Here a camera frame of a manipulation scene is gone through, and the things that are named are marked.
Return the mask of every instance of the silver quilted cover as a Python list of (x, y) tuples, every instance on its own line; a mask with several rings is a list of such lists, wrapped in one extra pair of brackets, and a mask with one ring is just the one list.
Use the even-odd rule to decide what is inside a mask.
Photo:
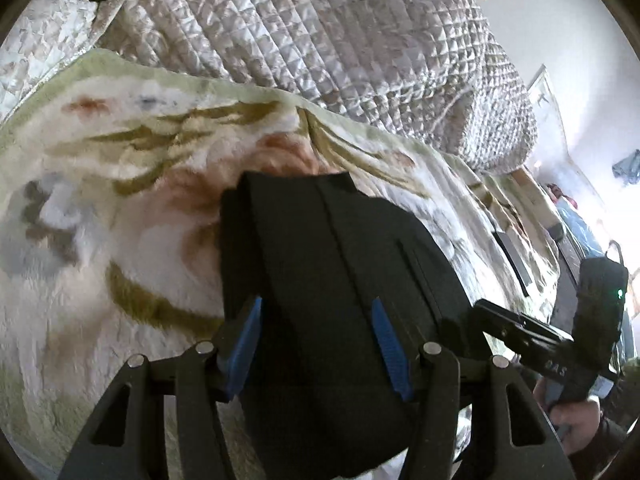
[(278, 87), (502, 173), (536, 124), (475, 0), (123, 0), (100, 45), (196, 76)]

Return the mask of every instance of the folded black garment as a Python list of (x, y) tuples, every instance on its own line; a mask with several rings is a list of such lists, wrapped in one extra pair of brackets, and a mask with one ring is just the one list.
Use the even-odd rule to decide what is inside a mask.
[(245, 173), (221, 215), (225, 316), (263, 298), (241, 402), (270, 478), (357, 476), (408, 446), (415, 406), (391, 387), (371, 327), (376, 298), (416, 355), (434, 340), (459, 356), (490, 356), (424, 225), (358, 192), (347, 173)]

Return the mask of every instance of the bed sheet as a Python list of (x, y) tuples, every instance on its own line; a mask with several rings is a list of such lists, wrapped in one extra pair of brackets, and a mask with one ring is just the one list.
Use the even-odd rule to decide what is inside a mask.
[[(424, 223), (471, 301), (551, 313), (553, 244), (510, 177), (479, 179), (456, 156), (288, 92), (92, 50), (0, 130), (0, 425), (21, 449), (56, 471), (128, 356), (173, 356), (219, 326), (218, 203), (244, 170), (349, 171)], [(496, 226), (533, 277), (527, 298)], [(238, 478), (263, 478), (239, 404), (221, 411)], [(468, 413), (460, 429), (462, 445)], [(401, 463), (364, 478), (397, 477)]]

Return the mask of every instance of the silver screw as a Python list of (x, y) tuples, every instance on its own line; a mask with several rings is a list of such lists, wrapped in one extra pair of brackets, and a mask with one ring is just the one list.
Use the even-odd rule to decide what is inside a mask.
[(213, 343), (211, 341), (200, 341), (196, 345), (196, 352), (200, 355), (206, 355), (213, 352), (214, 348), (215, 346), (213, 346)]
[(127, 359), (127, 364), (129, 368), (138, 368), (145, 363), (145, 357), (142, 354), (132, 355), (129, 359)]
[(498, 368), (506, 368), (509, 366), (509, 360), (501, 355), (494, 355), (491, 361)]
[(440, 346), (438, 343), (434, 343), (433, 341), (425, 343), (422, 349), (424, 350), (425, 354), (428, 355), (438, 355), (440, 352), (442, 352), (442, 346)]

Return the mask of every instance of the person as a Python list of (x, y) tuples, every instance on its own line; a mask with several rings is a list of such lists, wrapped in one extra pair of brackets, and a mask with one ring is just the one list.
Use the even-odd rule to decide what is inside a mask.
[[(546, 379), (542, 378), (533, 396), (545, 410)], [(555, 426), (569, 426), (562, 437), (562, 449), (569, 457), (577, 480), (592, 480), (620, 450), (626, 431), (602, 415), (598, 397), (583, 402), (556, 404), (548, 412)]]

